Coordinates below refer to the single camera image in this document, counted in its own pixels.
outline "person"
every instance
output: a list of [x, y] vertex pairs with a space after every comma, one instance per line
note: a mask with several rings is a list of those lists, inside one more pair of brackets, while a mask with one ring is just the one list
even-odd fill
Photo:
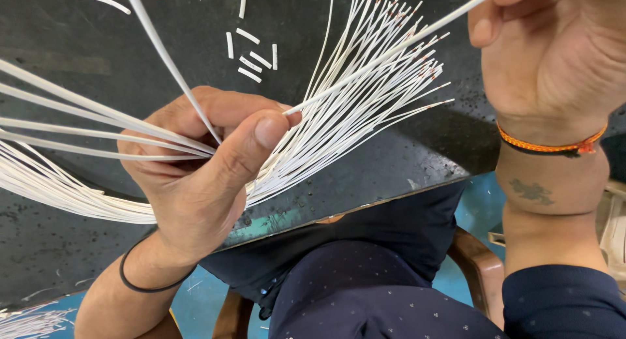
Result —
[[[469, 14], [485, 91], [508, 138], [496, 169], [507, 196], [504, 330], [431, 288], [462, 185], [212, 254], [242, 214], [244, 185], [301, 116], [285, 117], [286, 106], [259, 96], [200, 87], [194, 94], [223, 144], [200, 167], [123, 162], [158, 230], [126, 254], [125, 281], [118, 259], [94, 282], [76, 338], [179, 338], [167, 315], [171, 285], [197, 264], [272, 316], [270, 338], [626, 338], [626, 303], [595, 233], [608, 164], [585, 141], [626, 102], [624, 5], [488, 0]], [[209, 140], [184, 98], [147, 121]], [[174, 154], [128, 142], [119, 149]]]

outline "black rubber band bracelet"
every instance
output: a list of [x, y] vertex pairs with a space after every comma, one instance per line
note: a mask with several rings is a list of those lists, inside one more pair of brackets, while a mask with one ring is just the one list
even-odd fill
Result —
[[135, 285], [132, 285], [128, 281], [128, 279], [126, 279], [126, 276], [124, 275], [124, 263], [126, 263], [126, 257], [128, 257], [128, 254], [130, 253], [130, 251], [132, 251], [135, 247], [137, 247], [137, 245], [141, 241], [144, 241], [145, 239], [149, 238], [151, 235], [152, 234], [148, 234], [148, 235], [144, 236], [141, 240], [137, 241], [137, 243], [134, 244], [133, 247], [130, 247], [130, 249], [121, 258], [121, 262], [120, 262], [120, 278], [121, 278], [121, 282], [124, 283], [124, 285], [126, 285], [126, 287], [128, 287], [130, 290], [136, 291], [138, 293], [154, 294], [154, 293], [160, 293], [162, 291], [169, 290], [169, 289], [171, 289], [173, 287], [177, 287], [177, 286], [181, 285], [187, 278], [189, 278], [189, 276], [192, 275], [193, 271], [195, 271], [195, 269], [197, 267], [197, 266], [193, 267], [193, 269], [183, 279], [180, 279], [176, 283], [174, 283], [172, 285], [168, 285], [166, 287], [162, 287], [160, 289], [143, 289], [141, 287], [137, 287]]

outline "dark workbench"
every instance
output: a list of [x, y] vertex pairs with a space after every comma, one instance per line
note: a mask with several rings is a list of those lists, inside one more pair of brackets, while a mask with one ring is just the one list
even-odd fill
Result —
[[[116, 1], [129, 6], [127, 0]], [[324, 39], [329, 0], [248, 0], [245, 20], [237, 16], [240, 0], [143, 1], [190, 86], [211, 85], [300, 103]], [[424, 1], [420, 14], [432, 23], [466, 0]], [[335, 0], [331, 49], [349, 4]], [[129, 16], [91, 0], [0, 0], [0, 5], [3, 59], [137, 118], [181, 95], [134, 13]], [[436, 47], [436, 59], [446, 64], [440, 82], [453, 85], [421, 101], [456, 102], [387, 129], [306, 182], [246, 211], [224, 247], [492, 170], [499, 147], [495, 117], [483, 93], [480, 52], [469, 45], [465, 22], [449, 25], [446, 31], [452, 36]], [[237, 27], [256, 35], [261, 45], [237, 35]], [[233, 32], [235, 60], [227, 59], [227, 31]], [[237, 72], [239, 55], [254, 50], [270, 59], [272, 43], [278, 44], [278, 71], [264, 71], [260, 85]], [[0, 81], [41, 93], [4, 74]], [[4, 95], [0, 113], [110, 130]], [[626, 131], [624, 110], [619, 113], [609, 135]], [[44, 136], [116, 149], [108, 140]], [[110, 193], [143, 197], [119, 162], [40, 151], [85, 182]], [[4, 190], [0, 196], [0, 309], [86, 289], [149, 229], [69, 214]]]

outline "tattoo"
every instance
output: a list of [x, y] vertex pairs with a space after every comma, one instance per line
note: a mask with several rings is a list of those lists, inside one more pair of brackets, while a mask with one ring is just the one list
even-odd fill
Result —
[[534, 183], [532, 186], [524, 185], [519, 179], [514, 179], [509, 182], [513, 187], [515, 193], [521, 193], [521, 198], [528, 200], [536, 200], [537, 204], [543, 206], [549, 206], [555, 202], [551, 200], [548, 195], [552, 195], [552, 191], [544, 189], [543, 186], [538, 183]]

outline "chair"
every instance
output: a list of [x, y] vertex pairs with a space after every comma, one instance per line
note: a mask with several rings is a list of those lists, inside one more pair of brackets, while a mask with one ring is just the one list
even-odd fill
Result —
[[[460, 227], [456, 228], [448, 255], [465, 275], [475, 309], [501, 329], [504, 328], [502, 283], [505, 271], [502, 261], [480, 240]], [[229, 291], [215, 321], [212, 339], [247, 339], [253, 305], [252, 301]]]

